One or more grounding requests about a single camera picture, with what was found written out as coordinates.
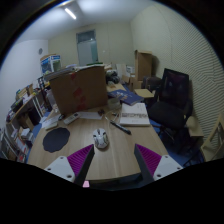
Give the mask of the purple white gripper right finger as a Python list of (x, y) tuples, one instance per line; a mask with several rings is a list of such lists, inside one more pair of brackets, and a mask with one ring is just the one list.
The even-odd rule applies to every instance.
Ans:
[(161, 156), (139, 144), (135, 145), (134, 155), (140, 167), (143, 182), (146, 184), (182, 169), (182, 166), (169, 155)]

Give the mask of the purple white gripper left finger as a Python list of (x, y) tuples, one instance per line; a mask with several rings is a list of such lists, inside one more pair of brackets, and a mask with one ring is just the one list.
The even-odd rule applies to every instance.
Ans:
[(68, 157), (59, 156), (45, 168), (45, 171), (82, 186), (94, 154), (94, 145), (88, 145)]

